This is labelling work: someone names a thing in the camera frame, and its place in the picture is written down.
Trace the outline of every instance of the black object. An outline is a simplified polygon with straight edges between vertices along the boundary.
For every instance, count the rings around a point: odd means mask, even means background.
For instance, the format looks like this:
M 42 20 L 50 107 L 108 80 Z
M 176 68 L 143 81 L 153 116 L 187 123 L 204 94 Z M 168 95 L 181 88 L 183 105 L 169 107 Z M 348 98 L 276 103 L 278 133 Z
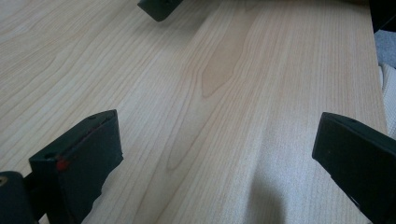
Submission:
M 396 6 L 394 1 L 370 0 L 374 32 L 379 29 L 396 32 Z
M 155 21 L 165 20 L 182 0 L 141 0 L 137 5 Z
M 374 223 L 396 223 L 396 141 L 344 116 L 323 113 L 312 157 Z
M 0 223 L 81 223 L 122 161 L 117 111 L 90 116 L 29 159 L 32 173 L 0 173 Z

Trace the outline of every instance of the light wood surface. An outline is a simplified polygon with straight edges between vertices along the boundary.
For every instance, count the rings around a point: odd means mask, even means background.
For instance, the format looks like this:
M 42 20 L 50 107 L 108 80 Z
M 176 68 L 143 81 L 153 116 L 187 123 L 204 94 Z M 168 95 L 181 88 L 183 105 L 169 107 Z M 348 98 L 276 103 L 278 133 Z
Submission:
M 0 0 L 0 170 L 116 108 L 85 223 L 368 223 L 311 158 L 323 111 L 386 131 L 367 4 L 136 3 Z

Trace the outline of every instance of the wood grain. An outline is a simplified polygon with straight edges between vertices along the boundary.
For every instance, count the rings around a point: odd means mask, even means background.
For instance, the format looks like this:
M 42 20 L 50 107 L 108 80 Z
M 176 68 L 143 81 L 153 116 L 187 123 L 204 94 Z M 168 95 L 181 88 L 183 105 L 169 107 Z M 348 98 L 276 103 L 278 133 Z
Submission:
M 135 4 L 0 1 L 0 170 L 116 108 L 125 160 L 85 223 L 368 222 L 311 158 L 323 111 L 386 131 L 366 3 Z

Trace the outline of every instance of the red mark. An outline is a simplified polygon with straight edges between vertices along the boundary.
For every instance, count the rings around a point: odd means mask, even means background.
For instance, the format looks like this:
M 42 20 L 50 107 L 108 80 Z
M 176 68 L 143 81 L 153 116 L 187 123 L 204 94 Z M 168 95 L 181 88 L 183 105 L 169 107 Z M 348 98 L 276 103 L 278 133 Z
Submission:
M 67 161 L 65 159 L 60 159 L 56 162 L 56 169 L 61 172 L 61 171 L 65 171 L 67 169 L 67 167 L 69 166 L 70 161 Z

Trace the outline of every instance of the black clamp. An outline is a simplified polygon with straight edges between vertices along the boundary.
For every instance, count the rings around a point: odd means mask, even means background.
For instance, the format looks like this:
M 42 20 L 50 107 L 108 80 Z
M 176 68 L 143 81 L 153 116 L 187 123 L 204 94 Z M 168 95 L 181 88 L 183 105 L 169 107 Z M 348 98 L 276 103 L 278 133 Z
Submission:
M 396 141 L 323 113 L 312 157 L 373 223 L 396 223 Z
M 29 159 L 32 173 L 0 173 L 0 223 L 81 223 L 122 161 L 117 111 L 90 116 Z
M 155 21 L 165 20 L 182 0 L 140 0 L 137 4 Z

